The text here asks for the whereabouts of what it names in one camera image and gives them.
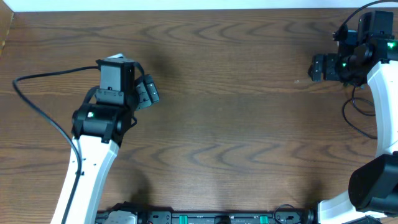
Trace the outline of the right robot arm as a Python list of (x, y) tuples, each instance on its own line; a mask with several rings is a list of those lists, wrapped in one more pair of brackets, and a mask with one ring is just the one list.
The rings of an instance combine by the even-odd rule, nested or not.
[(314, 223), (379, 223), (397, 216), (397, 40), (393, 12), (360, 16), (357, 30), (345, 23), (333, 33), (335, 54), (317, 54), (308, 75), (315, 82), (338, 81), (371, 89), (376, 119), (375, 158), (355, 170), (348, 189), (318, 203)]

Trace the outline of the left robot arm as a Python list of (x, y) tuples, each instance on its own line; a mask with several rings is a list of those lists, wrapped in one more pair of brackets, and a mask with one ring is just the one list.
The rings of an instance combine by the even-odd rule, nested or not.
[(159, 93), (141, 65), (123, 54), (96, 62), (100, 84), (72, 116), (73, 145), (52, 223), (94, 223), (108, 172), (134, 113), (158, 103)]

